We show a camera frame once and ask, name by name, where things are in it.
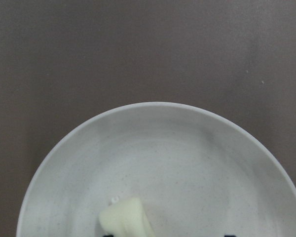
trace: brown table surface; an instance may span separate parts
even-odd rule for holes
[[[64,135],[143,101],[235,122],[296,185],[296,1],[0,0],[0,237]]]

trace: plate rim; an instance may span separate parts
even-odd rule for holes
[[[70,131],[67,135],[65,135],[51,150],[50,152],[47,154],[47,156],[44,158],[44,160],[41,162],[41,164],[39,165],[39,167],[37,168],[34,176],[32,177],[28,188],[26,190],[26,193],[24,195],[23,201],[22,201],[22,205],[21,205],[21,209],[19,212],[19,216],[18,216],[18,222],[17,222],[17,228],[16,228],[16,237],[21,237],[21,226],[22,226],[22,221],[23,221],[23,216],[24,216],[24,212],[26,209],[26,205],[29,199],[29,195],[30,192],[39,176],[39,174],[41,173],[41,171],[43,170],[43,168],[45,167],[46,163],[50,160],[50,158],[53,156],[53,154],[55,153],[55,151],[61,147],[67,140],[69,140],[75,133],[77,133],[79,130],[81,130],[82,128],[86,127],[87,125],[93,123],[96,120],[99,120],[105,116],[108,116],[110,114],[114,114],[117,113],[119,111],[122,110],[127,110],[127,109],[133,109],[133,108],[142,108],[142,107],[152,107],[152,106],[159,106],[159,107],[173,107],[173,108],[183,108],[183,109],[188,109],[188,110],[192,110],[204,115],[207,115],[209,117],[212,117],[216,120],[219,120],[220,122],[223,122],[229,126],[231,126],[232,128],[236,129],[237,131],[239,131],[241,134],[243,134],[244,136],[246,136],[247,138],[249,138],[252,142],[254,142],[263,152],[265,152],[265,154],[268,156],[268,158],[273,162],[273,164],[278,168],[278,170],[281,172],[281,174],[284,176],[285,180],[288,182],[291,191],[293,192],[295,198],[296,198],[296,187],[293,184],[291,178],[289,177],[289,175],[287,174],[287,172],[285,171],[285,169],[283,168],[283,166],[280,164],[280,162],[275,158],[275,156],[257,139],[255,138],[253,135],[251,135],[249,132],[247,132],[246,130],[244,130],[243,128],[241,128],[240,126],[238,126],[237,124],[233,123],[232,121],[217,115],[213,112],[210,112],[208,110],[205,109],[201,109],[199,107],[196,106],[191,106],[191,105],[186,105],[186,104],[181,104],[181,103],[175,103],[175,102],[140,102],[140,103],[134,103],[134,104],[129,104],[129,105],[123,105],[114,109],[110,109],[108,111],[102,112],[94,117],[89,118],[88,120],[86,120],[85,122],[81,123],[80,125],[78,125],[76,128],[74,128],[72,131]]]

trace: bowl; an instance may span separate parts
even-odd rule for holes
[[[100,211],[132,196],[157,237],[296,237],[296,189],[275,157],[232,122],[165,102],[66,135],[28,187],[17,237],[101,237]]]

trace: white plate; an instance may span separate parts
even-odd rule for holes
[[[17,237],[101,237],[112,197],[140,196],[157,237],[296,237],[296,189],[249,133],[211,112],[140,103],[83,123],[27,190]]]

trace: piece of tofu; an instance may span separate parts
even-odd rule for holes
[[[121,200],[99,215],[106,235],[114,237],[155,237],[138,197]]]

